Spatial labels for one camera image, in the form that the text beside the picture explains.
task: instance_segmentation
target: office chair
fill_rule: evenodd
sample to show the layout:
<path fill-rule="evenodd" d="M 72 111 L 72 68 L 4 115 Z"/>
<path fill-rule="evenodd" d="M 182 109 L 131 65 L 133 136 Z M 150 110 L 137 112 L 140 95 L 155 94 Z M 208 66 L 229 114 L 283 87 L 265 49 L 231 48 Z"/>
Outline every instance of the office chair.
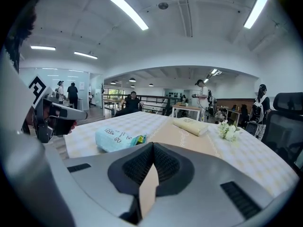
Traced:
<path fill-rule="evenodd" d="M 296 161 L 303 149 L 303 93 L 277 94 L 274 108 L 267 116 L 262 142 L 302 176 Z"/>

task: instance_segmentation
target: white tablecloth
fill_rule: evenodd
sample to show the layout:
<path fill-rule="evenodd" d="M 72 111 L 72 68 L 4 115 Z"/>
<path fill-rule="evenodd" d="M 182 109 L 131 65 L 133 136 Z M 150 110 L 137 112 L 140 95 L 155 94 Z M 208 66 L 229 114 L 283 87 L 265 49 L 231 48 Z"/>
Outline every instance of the white tablecloth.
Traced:
<path fill-rule="evenodd" d="M 100 154 L 95 132 L 102 126 L 125 131 L 130 136 L 147 134 L 149 137 L 168 119 L 162 115 L 137 112 L 77 126 L 71 134 L 64 136 L 68 155 L 74 158 Z M 219 138 L 216 128 L 216 124 L 209 124 L 209 135 L 221 158 L 254 179 L 272 196 L 278 196 L 298 182 L 297 174 L 282 158 L 246 131 L 241 130 L 238 141 L 231 143 Z"/>

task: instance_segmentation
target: railing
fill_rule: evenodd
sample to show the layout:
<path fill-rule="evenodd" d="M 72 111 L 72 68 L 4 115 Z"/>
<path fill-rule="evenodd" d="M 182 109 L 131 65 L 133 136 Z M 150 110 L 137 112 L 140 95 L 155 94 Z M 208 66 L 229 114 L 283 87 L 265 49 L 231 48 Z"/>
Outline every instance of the railing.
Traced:
<path fill-rule="evenodd" d="M 118 94 L 104 94 L 103 99 L 124 99 L 127 95 L 118 95 Z M 139 105 L 140 111 L 145 110 L 151 113 L 161 114 L 165 116 L 169 116 L 172 112 L 172 106 L 175 105 L 177 102 L 180 101 L 179 98 L 174 97 L 167 97 L 167 96 L 149 96 L 149 95 L 137 95 L 137 98 L 140 99 L 140 101 L 143 102 L 143 109 L 142 106 Z M 121 110 L 123 109 L 124 105 L 121 105 L 120 102 L 104 102 L 107 104 L 107 108 L 112 109 L 114 108 L 114 104 L 117 104 L 117 109 Z"/>

